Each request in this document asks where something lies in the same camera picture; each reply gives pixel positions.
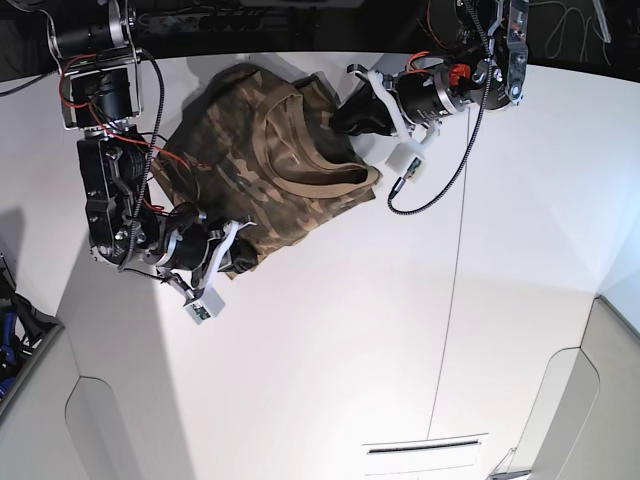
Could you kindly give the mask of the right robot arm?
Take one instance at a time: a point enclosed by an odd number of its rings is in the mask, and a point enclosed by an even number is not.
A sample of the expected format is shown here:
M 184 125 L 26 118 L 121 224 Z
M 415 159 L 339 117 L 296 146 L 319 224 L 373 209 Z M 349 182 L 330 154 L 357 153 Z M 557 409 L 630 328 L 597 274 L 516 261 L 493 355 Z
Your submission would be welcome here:
M 142 261 L 154 268 L 153 279 L 187 299 L 218 272 L 254 267 L 255 250 L 230 221 L 208 220 L 192 201 L 165 211 L 151 200 L 152 166 L 163 153 L 159 131 L 143 136 L 131 120 L 142 111 L 138 67 L 158 63 L 136 45 L 131 3 L 55 1 L 40 10 L 59 68 L 65 127 L 84 134 L 77 152 L 95 257 L 121 272 Z

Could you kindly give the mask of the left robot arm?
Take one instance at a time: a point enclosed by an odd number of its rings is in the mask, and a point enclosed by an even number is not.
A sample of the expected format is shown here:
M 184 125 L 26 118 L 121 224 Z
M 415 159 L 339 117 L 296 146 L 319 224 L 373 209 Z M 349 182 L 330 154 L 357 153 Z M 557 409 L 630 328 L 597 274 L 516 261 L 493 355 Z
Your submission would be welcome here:
M 444 118 L 473 104 L 484 110 L 518 104 L 528 65 L 528 2 L 458 1 L 454 11 L 454 45 L 438 42 L 435 51 L 414 53 L 395 74 L 348 66 L 362 84 L 333 116 L 333 130 L 395 137 L 422 157 Z

